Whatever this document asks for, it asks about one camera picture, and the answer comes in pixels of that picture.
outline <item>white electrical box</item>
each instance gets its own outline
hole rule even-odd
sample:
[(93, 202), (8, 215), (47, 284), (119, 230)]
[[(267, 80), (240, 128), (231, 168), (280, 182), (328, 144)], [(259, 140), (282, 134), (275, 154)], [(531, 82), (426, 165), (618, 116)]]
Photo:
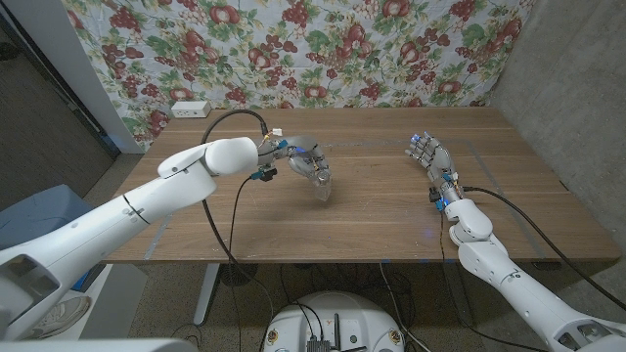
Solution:
[(206, 117), (211, 112), (208, 102), (176, 102), (172, 107), (174, 117)]

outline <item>wire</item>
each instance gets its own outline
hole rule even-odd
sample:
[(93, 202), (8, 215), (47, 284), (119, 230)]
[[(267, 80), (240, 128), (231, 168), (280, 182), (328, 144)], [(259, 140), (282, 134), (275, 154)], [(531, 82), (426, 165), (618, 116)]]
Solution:
[(267, 152), (267, 153), (259, 154), (259, 156), (266, 156), (266, 155), (272, 154), (273, 152), (275, 152), (277, 150), (278, 150), (278, 148), (273, 149), (273, 150), (271, 150), (270, 152)]
[(324, 273), (322, 268), (320, 268), (320, 265), (319, 264), (313, 264), (313, 266), (315, 267), (315, 270), (317, 270), (317, 272), (320, 273), (320, 275), (324, 279), (324, 287), (328, 287), (329, 278), (326, 276), (326, 274)]
[(237, 213), (237, 203), (239, 202), (239, 195), (242, 193), (242, 189), (246, 185), (247, 181), (249, 181), (251, 179), (252, 178), (250, 176), (248, 176), (242, 182), (242, 185), (239, 186), (239, 190), (237, 191), (237, 195), (235, 196), (235, 206), (233, 206), (233, 220), (231, 221), (231, 236), (228, 239), (228, 251), (231, 251), (231, 248), (233, 246), (233, 229), (235, 229), (235, 214)]
[(313, 333), (313, 326), (311, 325), (311, 321), (309, 320), (309, 317), (306, 315), (306, 313), (304, 313), (304, 309), (302, 309), (302, 305), (300, 303), (297, 303), (297, 306), (302, 311), (302, 314), (304, 314), (304, 318), (306, 318), (306, 323), (309, 325), (309, 328), (311, 329), (311, 338), (317, 339), (317, 337), (315, 336), (315, 333)]
[(208, 135), (211, 134), (211, 131), (213, 130), (213, 128), (215, 128), (215, 126), (220, 123), (224, 118), (234, 115), (236, 113), (247, 113), (249, 115), (252, 115), (254, 117), (256, 117), (260, 122), (261, 122), (261, 135), (263, 135), (263, 137), (265, 137), (265, 135), (268, 133), (267, 132), (267, 124), (265, 124), (265, 120), (263, 119), (263, 117), (261, 117), (260, 114), (252, 111), (252, 110), (231, 110), (228, 111), (226, 113), (223, 113), (222, 115), (220, 115), (219, 117), (217, 117), (215, 120), (213, 120), (213, 122), (211, 122), (210, 125), (208, 125), (208, 127), (206, 128), (206, 130), (204, 131), (204, 135), (202, 135), (202, 140), (201, 140), (201, 145), (206, 143), (206, 140), (208, 139)]
[(385, 337), (387, 334), (389, 334), (390, 332), (392, 332), (392, 329), (389, 329), (385, 332), (382, 333), (382, 335), (376, 340), (376, 342), (374, 343), (374, 347), (372, 349), (368, 349), (368, 351), (376, 351), (376, 346), (379, 345), (379, 342), (382, 340), (383, 337)]
[[(439, 246), (441, 247), (441, 272), (443, 273), (443, 280), (445, 280), (446, 282), (446, 286), (448, 287), (448, 293), (452, 296), (452, 288), (450, 287), (450, 282), (448, 282), (448, 277), (446, 275), (446, 271), (443, 269), (443, 265), (444, 262), (446, 260), (446, 256), (445, 253), (443, 251), (443, 213), (441, 213), (441, 233), (439, 234)], [(531, 350), (531, 351), (537, 351), (537, 352), (548, 352), (547, 350), (541, 349), (541, 348), (535, 348), (535, 347), (530, 347), (530, 346), (526, 346), (526, 345), (522, 345), (522, 344), (518, 344), (518, 343), (514, 343), (514, 342), (509, 342), (500, 338), (496, 338), (493, 336), (489, 336), (488, 334), (482, 333), (478, 330), (476, 330), (474, 327), (472, 327), (470, 324), (468, 324), (466, 321), (463, 320), (463, 318), (461, 318), (461, 314), (459, 313), (459, 307), (457, 306), (457, 302), (452, 299), (452, 303), (454, 306), (454, 310), (455, 313), (457, 314), (457, 319), (459, 320), (459, 322), (461, 322), (461, 325), (464, 326), (465, 328), (470, 329), (471, 331), (473, 331), (474, 333), (488, 338), (492, 341), (496, 341), (496, 342), (500, 342), (500, 343), (504, 343), (504, 344), (508, 344), (510, 346), (514, 346), (514, 347), (519, 347), (519, 348), (525, 348), (527, 350)]]
[[(375, 275), (375, 271), (372, 270), (372, 268), (368, 265), (368, 271), (369, 274), (366, 278), (366, 284), (365, 285), (359, 285), (357, 284), (355, 281), (350, 280), (348, 276), (345, 275), (345, 273), (343, 272), (343, 270), (341, 269), (339, 264), (335, 264), (335, 268), (336, 270), (339, 272), (339, 274), (341, 275), (341, 277), (343, 278), (344, 281), (348, 282), (349, 284), (351, 284), (352, 286), (355, 287), (356, 289), (356, 293), (362, 292), (364, 290), (368, 290), (368, 289), (372, 289), (372, 288), (385, 288), (385, 289), (389, 289), (391, 287), (391, 290), (393, 291), (394, 294), (396, 295), (402, 295), (402, 296), (407, 296), (408, 297), (408, 302), (409, 302), (409, 315), (408, 315), (408, 319), (405, 319), (405, 314), (404, 314), (404, 310), (402, 309), (402, 304), (398, 305), (398, 308), (400, 310), (400, 321), (401, 323), (405, 326), (405, 327), (410, 327), (413, 325), (413, 322), (415, 321), (416, 317), (417, 317), (417, 309), (416, 309), (416, 305), (415, 305), (415, 301), (413, 299), (413, 290), (411, 287), (411, 281), (409, 281), (409, 279), (407, 279), (404, 275), (394, 272), (392, 273), (391, 278), (399, 281), (399, 282), (404, 282), (405, 286), (402, 285), (398, 285), (396, 289), (394, 289), (396, 286), (393, 283), (389, 283), (389, 285), (387, 286), (387, 284), (382, 280), (382, 278), (379, 276), (378, 278), (376, 278), (376, 280), (380, 280), (379, 282), (376, 282), (375, 280), (372, 280), (372, 277)], [(355, 275), (354, 277), (358, 277), (358, 265), (355, 264)]]
[(398, 304), (395, 301), (395, 295), (393, 294), (393, 291), (391, 290), (391, 286), (389, 286), (389, 281), (387, 280), (387, 276), (384, 274), (384, 269), (382, 268), (382, 262), (379, 263), (379, 265), (380, 265), (380, 273), (382, 274), (382, 279), (384, 280), (384, 283), (387, 285), (387, 289), (389, 290), (389, 295), (391, 296), (391, 300), (393, 301), (393, 307), (395, 308), (395, 313), (398, 315), (398, 320), (400, 321), (399, 322), (400, 328), (402, 328), (403, 331), (405, 331), (409, 336), (411, 336), (411, 338), (413, 338), (413, 340), (416, 341), (420, 345), (420, 347), (423, 348), (424, 351), (430, 352), (426, 344), (420, 339), (413, 336), (413, 334), (402, 323), (402, 319), (400, 317), (400, 310), (398, 309)]
[[(228, 271), (231, 275), (231, 282), (233, 281), (233, 272), (230, 268), (230, 263), (228, 264)], [(235, 313), (237, 314), (237, 329), (239, 331), (239, 352), (242, 352), (242, 320), (239, 315), (239, 307), (237, 306), (237, 297), (235, 297), (235, 288), (231, 286), (231, 292), (233, 293), (233, 303), (235, 304)]]
[(185, 336), (185, 339), (189, 341), (190, 337), (195, 338), (196, 339), (196, 347), (198, 347), (198, 349), (200, 350), (200, 348), (202, 346), (202, 331), (195, 324), (183, 324), (182, 326), (176, 328), (176, 330), (169, 337), (174, 337), (176, 332), (180, 331), (180, 329), (185, 328), (185, 327), (194, 327), (198, 331), (198, 335), (188, 334), (187, 336)]
[(320, 340), (321, 340), (321, 341), (324, 341), (324, 329), (322, 328), (322, 321), (320, 320), (320, 317), (317, 315), (317, 313), (315, 313), (315, 311), (313, 310), (313, 308), (311, 308), (311, 307), (307, 306), (306, 304), (302, 304), (302, 303), (298, 302), (298, 301), (297, 301), (297, 299), (296, 299), (296, 301), (295, 301), (295, 304), (297, 304), (298, 306), (300, 306), (300, 309), (302, 309), (302, 307), (304, 307), (304, 308), (306, 308), (306, 309), (310, 310), (311, 312), (313, 312), (313, 314), (315, 315), (315, 318), (317, 318), (317, 324), (319, 324), (319, 325), (320, 325)]
[[(226, 113), (223, 113), (222, 115), (217, 117), (213, 122), (211, 122), (210, 125), (208, 125), (208, 127), (204, 131), (204, 134), (202, 135), (201, 145), (206, 143), (206, 140), (208, 139), (208, 136), (210, 135), (211, 131), (213, 130), (213, 128), (215, 128), (215, 126), (219, 122), (223, 121), (226, 117), (232, 116), (232, 115), (234, 115), (236, 113), (247, 113), (249, 115), (252, 115), (252, 116), (256, 117), (261, 122), (261, 135), (263, 135), (263, 137), (265, 137), (265, 135), (268, 134), (267, 124), (265, 123), (265, 120), (263, 119), (263, 117), (261, 117), (260, 114), (254, 112), (252, 110), (232, 110), (232, 111), (228, 111)], [(270, 324), (272, 324), (272, 319), (274, 318), (274, 303), (272, 302), (272, 296), (270, 295), (269, 291), (267, 290), (267, 287), (265, 287), (265, 285), (262, 282), (260, 282), (259, 280), (255, 279), (253, 276), (251, 276), (245, 270), (242, 269), (241, 265), (239, 264), (237, 259), (235, 259), (235, 257), (231, 253), (230, 249), (228, 247), (226, 247), (226, 244), (222, 240), (222, 237), (219, 235), (219, 231), (217, 231), (217, 226), (215, 226), (215, 222), (213, 221), (213, 217), (211, 216), (211, 212), (208, 209), (208, 203), (206, 202), (206, 199), (202, 200), (202, 208), (204, 209), (204, 213), (206, 214), (206, 219), (208, 220), (208, 224), (210, 225), (211, 230), (213, 230), (213, 233), (215, 234), (215, 237), (217, 238), (217, 242), (219, 243), (219, 245), (222, 247), (222, 249), (224, 250), (224, 252), (228, 256), (229, 269), (230, 269), (231, 263), (235, 264), (237, 269), (239, 269), (239, 271), (246, 278), (248, 278), (249, 280), (254, 281), (255, 283), (257, 283), (263, 289), (263, 292), (267, 296), (267, 300), (270, 303), (270, 319), (269, 319), (269, 321), (267, 323), (267, 328), (265, 329), (265, 331), (267, 331), (267, 329), (269, 329)], [(261, 336), (261, 343), (259, 345), (259, 351), (261, 351), (262, 348), (263, 348), (263, 344), (264, 344), (263, 341), (265, 340), (265, 331), (263, 332), (263, 335)]]
[[(281, 264), (281, 268), (279, 270), (279, 276), (281, 277), (281, 286), (283, 287), (283, 292), (285, 293), (285, 298), (287, 299), (287, 304), (291, 305), (291, 299), (290, 299), (290, 295), (287, 293), (287, 287), (285, 286), (285, 280), (283, 279), (283, 267), (285, 265)], [(311, 329), (311, 337), (315, 337), (315, 334), (313, 333), (313, 326), (311, 325), (311, 321), (309, 321), (309, 317), (306, 315), (306, 313), (304, 313), (304, 309), (302, 309), (302, 307), (305, 307), (306, 309), (310, 310), (311, 312), (313, 312), (313, 314), (315, 314), (315, 317), (317, 318), (317, 322), (320, 325), (320, 336), (323, 338), (324, 337), (324, 332), (322, 331), (322, 321), (320, 321), (320, 317), (317, 316), (317, 313), (315, 313), (315, 311), (313, 309), (311, 309), (310, 307), (301, 304), (300, 302), (295, 301), (295, 305), (297, 305), (300, 310), (302, 311), (302, 314), (304, 314), (304, 318), (306, 318), (306, 323), (308, 323), (309, 328)]]
[(287, 288), (285, 287), (285, 280), (283, 279), (283, 267), (285, 264), (281, 264), (280, 269), (280, 277), (281, 277), (281, 286), (283, 287), (283, 292), (285, 293), (285, 298), (287, 299), (287, 304), (291, 304), (290, 295), (287, 293)]
[(570, 268), (572, 268), (578, 275), (580, 275), (580, 277), (583, 278), (587, 283), (589, 283), (591, 286), (593, 286), (595, 289), (597, 289), (601, 294), (603, 294), (604, 297), (610, 299), (613, 303), (618, 305), (619, 308), (621, 308), (621, 309), (626, 311), (626, 304), (624, 302), (619, 300), (614, 295), (610, 294), (610, 292), (608, 292), (606, 289), (604, 289), (602, 286), (600, 286), (598, 283), (596, 283), (587, 274), (583, 273), (580, 269), (578, 269), (578, 267), (576, 267), (576, 265), (574, 265), (574, 263), (572, 263), (572, 261), (569, 258), (567, 258), (567, 256), (565, 256), (565, 254), (563, 254), (563, 252), (561, 252), (559, 250), (559, 248), (552, 241), (550, 241), (550, 239), (546, 236), (546, 234), (544, 234), (543, 231), (541, 231), (541, 229), (537, 226), (537, 224), (535, 224), (535, 222), (532, 221), (532, 219), (530, 219), (530, 217), (528, 215), (526, 215), (526, 213), (524, 213), (520, 208), (518, 208), (510, 200), (508, 200), (508, 199), (506, 199), (506, 198), (504, 198), (504, 197), (502, 197), (502, 196), (500, 196), (500, 195), (498, 195), (498, 194), (496, 194), (494, 192), (491, 192), (489, 190), (485, 190), (485, 189), (482, 189), (482, 188), (479, 188), (479, 187), (463, 187), (463, 190), (466, 191), (466, 192), (479, 191), (479, 192), (486, 193), (487, 195), (493, 196), (493, 197), (503, 201), (504, 203), (506, 203), (511, 208), (513, 208), (516, 212), (519, 213), (519, 215), (521, 215), (524, 219), (526, 219), (526, 221), (530, 224), (530, 226), (532, 226), (532, 228), (535, 229), (535, 231), (539, 234), (539, 236), (541, 236), (541, 238), (544, 239), (544, 241), (550, 246), (550, 248), (554, 252), (556, 252), (559, 255), (559, 257)]
[(418, 352), (418, 349), (413, 341), (407, 341), (404, 345), (404, 352), (409, 352), (409, 350), (413, 350), (413, 352)]

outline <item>concrete wall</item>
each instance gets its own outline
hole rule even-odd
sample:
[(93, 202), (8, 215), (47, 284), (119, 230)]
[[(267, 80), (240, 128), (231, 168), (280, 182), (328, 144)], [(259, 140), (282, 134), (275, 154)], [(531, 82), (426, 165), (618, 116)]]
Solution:
[[(123, 153), (143, 153), (91, 67), (61, 1), (5, 0), (4, 3), (117, 147)], [(4, 11), (0, 15), (9, 20)]]
[[(538, 0), (491, 106), (503, 113), (626, 253), (626, 2)], [(611, 264), (579, 267), (626, 300), (626, 259)], [(626, 313), (572, 270), (521, 267), (574, 309), (626, 322)], [(545, 348), (495, 290), (472, 277), (467, 284), (479, 330)], [(489, 352), (521, 350), (487, 339), (483, 343)]]
[(626, 2), (539, 0), (491, 103), (622, 243), (625, 58)]

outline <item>floral tablecloth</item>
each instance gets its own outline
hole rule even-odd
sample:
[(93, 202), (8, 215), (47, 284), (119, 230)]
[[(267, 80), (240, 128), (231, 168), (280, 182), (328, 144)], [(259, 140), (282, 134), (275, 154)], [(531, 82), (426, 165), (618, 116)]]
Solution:
[(534, 0), (63, 0), (147, 150), (215, 109), (482, 106)]

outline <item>robotic hand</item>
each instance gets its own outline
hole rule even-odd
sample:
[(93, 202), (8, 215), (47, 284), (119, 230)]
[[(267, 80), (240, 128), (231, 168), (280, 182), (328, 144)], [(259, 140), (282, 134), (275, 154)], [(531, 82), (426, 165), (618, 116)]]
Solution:
[(445, 209), (448, 220), (459, 221), (450, 228), (450, 238), (456, 245), (489, 240), (507, 252), (493, 236), (489, 218), (471, 199), (465, 198), (450, 152), (436, 138), (426, 132), (423, 137), (416, 134), (411, 138), (411, 149), (405, 153), (427, 170), (428, 178), (434, 185), (429, 190), (430, 202), (434, 202), (439, 211)]
[(258, 148), (260, 167), (256, 174), (252, 174), (252, 179), (258, 177), (268, 181), (268, 177), (271, 179), (277, 173), (274, 160), (288, 157), (291, 169), (311, 181), (315, 187), (315, 197), (327, 200), (331, 194), (331, 170), (315, 139), (311, 136), (294, 136), (269, 140), (268, 137)]
[(427, 170), (435, 187), (430, 201), (449, 221), (450, 238), (459, 260), (473, 275), (496, 288), (551, 351), (626, 350), (626, 326), (580, 313), (523, 272), (492, 233), (493, 225), (476, 204), (465, 198), (450, 153), (435, 138), (411, 138), (406, 151)]
[(215, 192), (214, 176), (256, 171), (252, 179), (269, 181), (277, 173), (274, 160), (282, 157), (313, 182), (317, 198), (328, 198), (331, 171), (312, 137), (266, 136), (258, 147), (250, 138), (223, 139), (169, 157), (153, 181), (50, 234), (0, 251), (0, 339), (27, 336), (87, 270), (163, 216)]

